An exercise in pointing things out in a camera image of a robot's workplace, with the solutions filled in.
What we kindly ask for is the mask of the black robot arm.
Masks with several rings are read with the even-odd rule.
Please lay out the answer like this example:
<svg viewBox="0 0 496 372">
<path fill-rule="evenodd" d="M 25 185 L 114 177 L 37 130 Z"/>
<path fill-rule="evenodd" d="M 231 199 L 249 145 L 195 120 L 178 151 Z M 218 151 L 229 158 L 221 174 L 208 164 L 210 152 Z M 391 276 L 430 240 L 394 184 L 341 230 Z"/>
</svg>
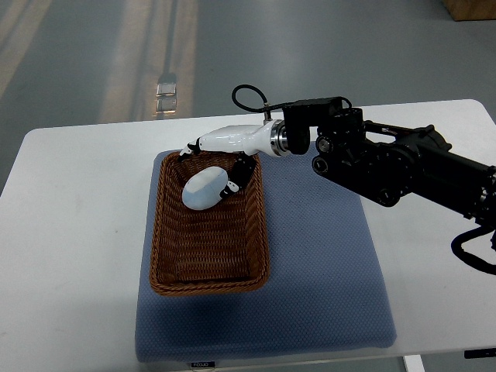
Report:
<svg viewBox="0 0 496 372">
<path fill-rule="evenodd" d="M 254 156 L 318 153 L 312 169 L 344 188 L 384 207 L 411 193 L 473 219 L 477 226 L 451 243 L 466 265 L 493 274 L 492 263 L 464 250 L 464 243 L 495 233 L 495 169 L 461 157 L 434 126 L 408 129 L 366 120 L 344 97 L 316 98 L 280 105 L 283 119 L 271 117 L 264 105 L 263 124 L 227 126 L 190 142 L 185 159 L 203 151 L 234 153 L 235 166 L 221 197 L 245 188 L 254 171 Z"/>
</svg>

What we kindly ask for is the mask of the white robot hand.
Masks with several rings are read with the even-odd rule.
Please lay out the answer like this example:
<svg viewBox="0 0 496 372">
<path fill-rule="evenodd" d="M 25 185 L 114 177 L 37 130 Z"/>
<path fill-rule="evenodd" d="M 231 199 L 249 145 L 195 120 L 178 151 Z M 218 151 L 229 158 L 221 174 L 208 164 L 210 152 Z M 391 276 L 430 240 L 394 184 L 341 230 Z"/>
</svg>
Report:
<svg viewBox="0 0 496 372">
<path fill-rule="evenodd" d="M 198 155 L 202 151 L 242 153 L 228 173 L 226 186 L 220 191 L 220 198 L 228 198 L 246 188 L 257 165 L 254 156 L 265 153 L 271 157 L 289 154 L 284 120 L 265 121 L 263 125 L 237 125 L 216 129 L 190 142 L 178 156 L 178 161 Z"/>
</svg>

